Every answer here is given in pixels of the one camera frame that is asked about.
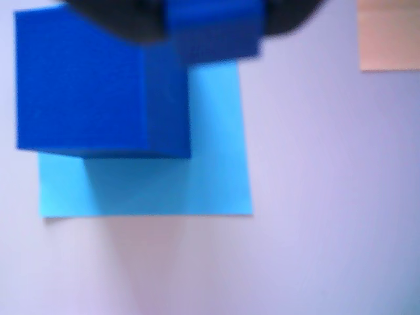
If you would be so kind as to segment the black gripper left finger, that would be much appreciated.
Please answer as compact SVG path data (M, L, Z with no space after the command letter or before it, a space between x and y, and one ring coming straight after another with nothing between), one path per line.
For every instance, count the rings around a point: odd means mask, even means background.
M165 41L165 1L65 0L81 16L102 29L138 44Z

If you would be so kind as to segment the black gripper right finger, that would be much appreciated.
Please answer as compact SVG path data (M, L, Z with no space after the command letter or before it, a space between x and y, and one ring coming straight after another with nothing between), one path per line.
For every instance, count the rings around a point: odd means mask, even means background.
M289 35L307 23L324 0L266 0L264 34Z

